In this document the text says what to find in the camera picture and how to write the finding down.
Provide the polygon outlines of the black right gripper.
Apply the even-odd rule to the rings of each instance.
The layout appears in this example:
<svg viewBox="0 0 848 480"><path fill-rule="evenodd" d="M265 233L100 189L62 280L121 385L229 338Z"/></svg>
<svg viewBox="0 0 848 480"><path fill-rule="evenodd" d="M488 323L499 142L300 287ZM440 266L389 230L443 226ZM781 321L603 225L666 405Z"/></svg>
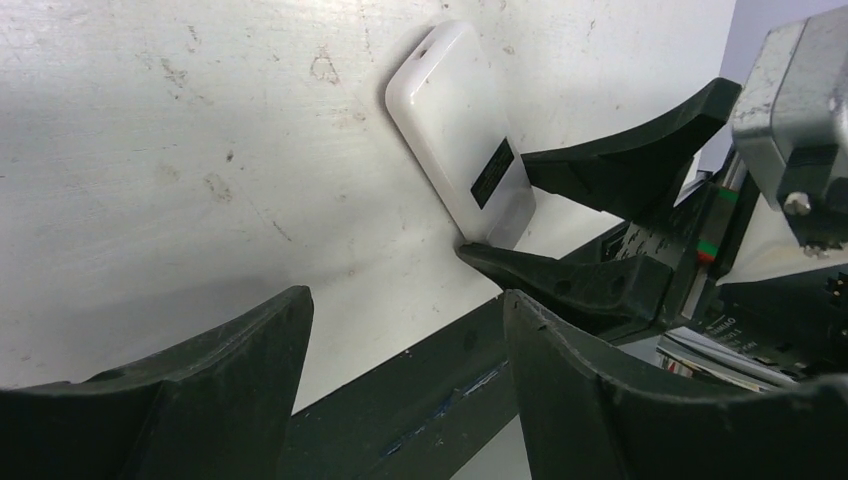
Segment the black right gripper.
<svg viewBox="0 0 848 480"><path fill-rule="evenodd" d="M742 86L717 77L644 124L521 155L532 186L624 220L680 191ZM847 250L802 246L743 162L690 185L679 204L620 227L613 260L561 261L484 244L458 257L585 332L625 344L686 328L773 371L847 367Z"/></svg>

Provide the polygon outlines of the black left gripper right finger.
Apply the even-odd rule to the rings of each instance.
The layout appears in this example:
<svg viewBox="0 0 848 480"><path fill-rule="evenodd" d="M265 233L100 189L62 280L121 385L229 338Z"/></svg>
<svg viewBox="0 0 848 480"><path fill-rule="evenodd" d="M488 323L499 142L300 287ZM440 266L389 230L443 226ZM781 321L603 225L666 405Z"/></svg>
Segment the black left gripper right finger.
<svg viewBox="0 0 848 480"><path fill-rule="evenodd" d="M529 296L504 330L536 479L843 479L847 379L766 393L643 362Z"/></svg>

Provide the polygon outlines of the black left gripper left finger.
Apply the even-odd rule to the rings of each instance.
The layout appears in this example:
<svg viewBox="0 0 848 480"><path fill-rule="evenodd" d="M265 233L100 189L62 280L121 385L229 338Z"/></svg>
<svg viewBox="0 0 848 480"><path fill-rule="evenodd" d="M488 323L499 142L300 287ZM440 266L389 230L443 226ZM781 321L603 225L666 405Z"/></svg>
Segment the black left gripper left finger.
<svg viewBox="0 0 848 480"><path fill-rule="evenodd" d="M291 287L80 382L1 394L5 479L278 479L314 304Z"/></svg>

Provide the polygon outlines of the white red remote control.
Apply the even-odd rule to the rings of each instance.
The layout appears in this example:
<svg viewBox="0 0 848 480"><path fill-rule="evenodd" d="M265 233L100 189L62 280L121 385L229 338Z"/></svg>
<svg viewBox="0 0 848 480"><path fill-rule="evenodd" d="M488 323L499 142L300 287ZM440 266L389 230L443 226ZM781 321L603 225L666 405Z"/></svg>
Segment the white red remote control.
<svg viewBox="0 0 848 480"><path fill-rule="evenodd" d="M535 196L474 27L435 26L389 80L385 105L463 238L514 248Z"/></svg>

